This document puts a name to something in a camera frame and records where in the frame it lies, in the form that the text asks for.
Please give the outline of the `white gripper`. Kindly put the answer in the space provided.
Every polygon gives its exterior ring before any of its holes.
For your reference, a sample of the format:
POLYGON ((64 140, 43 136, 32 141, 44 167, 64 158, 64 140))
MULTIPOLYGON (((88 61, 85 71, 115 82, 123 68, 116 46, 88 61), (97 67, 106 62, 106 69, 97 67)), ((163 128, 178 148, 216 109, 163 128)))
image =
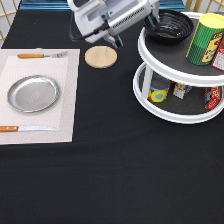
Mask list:
POLYGON ((103 38, 115 48, 123 46, 119 34, 148 16, 155 27, 159 22, 159 0, 85 0, 77 5, 67 0, 72 10, 69 36, 73 42, 94 43, 103 38))

